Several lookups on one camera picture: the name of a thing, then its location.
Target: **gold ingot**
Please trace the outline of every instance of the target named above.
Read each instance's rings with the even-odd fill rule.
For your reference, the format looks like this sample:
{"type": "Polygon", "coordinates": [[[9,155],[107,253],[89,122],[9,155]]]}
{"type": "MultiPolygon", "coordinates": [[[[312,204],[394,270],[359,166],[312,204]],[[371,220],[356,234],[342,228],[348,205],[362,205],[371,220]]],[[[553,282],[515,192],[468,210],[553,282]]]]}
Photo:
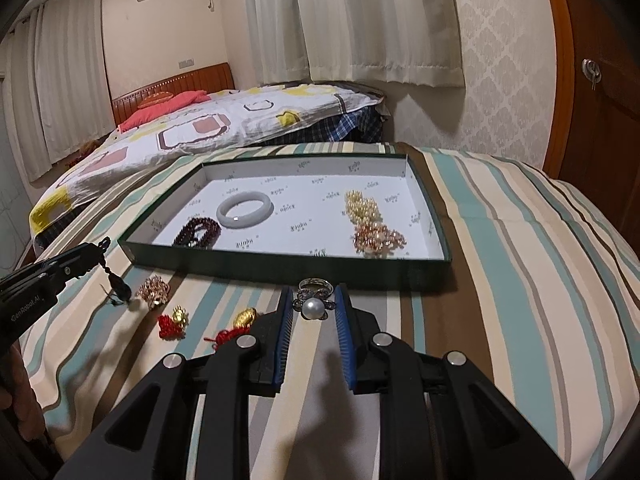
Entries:
{"type": "Polygon", "coordinates": [[[246,308],[239,312],[234,319],[234,328],[249,328],[258,317],[258,311],[253,307],[246,308]]]}

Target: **cushion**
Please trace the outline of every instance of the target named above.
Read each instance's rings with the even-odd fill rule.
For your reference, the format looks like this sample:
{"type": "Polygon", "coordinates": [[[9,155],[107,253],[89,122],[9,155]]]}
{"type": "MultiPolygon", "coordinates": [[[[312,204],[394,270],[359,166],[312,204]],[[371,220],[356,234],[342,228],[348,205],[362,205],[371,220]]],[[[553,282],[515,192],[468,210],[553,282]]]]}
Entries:
{"type": "Polygon", "coordinates": [[[147,108],[152,105],[159,105],[171,99],[174,95],[171,92],[158,92],[153,95],[149,95],[142,99],[142,102],[138,105],[138,110],[141,108],[147,108]]]}

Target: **pink pillow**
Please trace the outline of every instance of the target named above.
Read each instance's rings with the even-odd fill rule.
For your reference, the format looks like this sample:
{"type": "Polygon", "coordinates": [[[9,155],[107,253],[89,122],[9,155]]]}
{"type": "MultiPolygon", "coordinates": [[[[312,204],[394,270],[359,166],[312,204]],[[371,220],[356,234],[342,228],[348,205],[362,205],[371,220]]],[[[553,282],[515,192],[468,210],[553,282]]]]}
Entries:
{"type": "Polygon", "coordinates": [[[164,103],[151,105],[146,108],[142,108],[142,110],[136,110],[129,119],[118,126],[118,129],[120,130],[120,133],[123,134],[132,128],[150,123],[158,117],[180,110],[180,108],[184,108],[185,106],[189,106],[193,103],[203,103],[206,101],[211,101],[211,97],[209,97],[207,92],[204,90],[189,90],[187,92],[182,92],[164,103]]]}

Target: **wooden headboard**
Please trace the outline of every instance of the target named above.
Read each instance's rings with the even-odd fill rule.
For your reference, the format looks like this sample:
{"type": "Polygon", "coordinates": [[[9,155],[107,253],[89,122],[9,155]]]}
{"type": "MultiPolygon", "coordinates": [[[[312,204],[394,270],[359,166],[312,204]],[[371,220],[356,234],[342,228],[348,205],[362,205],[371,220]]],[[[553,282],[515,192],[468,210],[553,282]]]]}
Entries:
{"type": "Polygon", "coordinates": [[[142,99],[156,92],[171,92],[173,95],[178,95],[186,90],[206,90],[207,94],[211,94],[225,89],[233,90],[234,88],[234,79],[231,75],[229,63],[206,66],[143,86],[133,92],[115,98],[111,101],[113,118],[116,124],[122,124],[138,109],[142,99]]]}

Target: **bed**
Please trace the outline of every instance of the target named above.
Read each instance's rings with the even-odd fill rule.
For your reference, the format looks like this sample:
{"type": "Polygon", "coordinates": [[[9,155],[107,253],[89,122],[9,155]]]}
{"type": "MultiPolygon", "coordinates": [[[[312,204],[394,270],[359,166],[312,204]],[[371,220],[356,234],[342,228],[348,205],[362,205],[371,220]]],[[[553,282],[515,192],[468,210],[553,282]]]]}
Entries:
{"type": "Polygon", "coordinates": [[[227,63],[194,70],[115,99],[116,124],[157,92],[204,90],[210,101],[189,105],[133,129],[119,126],[91,155],[70,168],[30,213],[36,254],[113,184],[150,177],[183,155],[220,148],[382,138],[383,97],[344,84],[286,84],[234,89],[227,63]]]}
{"type": "MultiPolygon", "coordinates": [[[[638,408],[640,263],[577,189],[525,164],[403,143],[294,144],[185,156],[146,180],[116,184],[43,257],[82,240],[117,240],[201,162],[309,152],[412,158],[449,241],[452,273],[440,293],[354,292],[354,306],[376,314],[383,330],[417,351],[463,351],[575,478],[590,478],[638,408]]],[[[132,266],[115,241],[106,260],[133,290],[151,274],[162,276],[171,286],[164,311],[181,305],[191,323],[185,339],[159,339],[156,319],[163,309],[112,306],[100,271],[65,289],[21,339],[31,384],[64,457],[164,355],[210,353],[204,336],[226,328],[247,306],[274,310],[279,295],[274,285],[132,266]]],[[[250,399],[252,478],[377,478],[378,401],[348,393],[336,345],[334,323],[295,322],[282,392],[250,399]]],[[[191,460],[188,478],[193,467],[191,460]]]]}

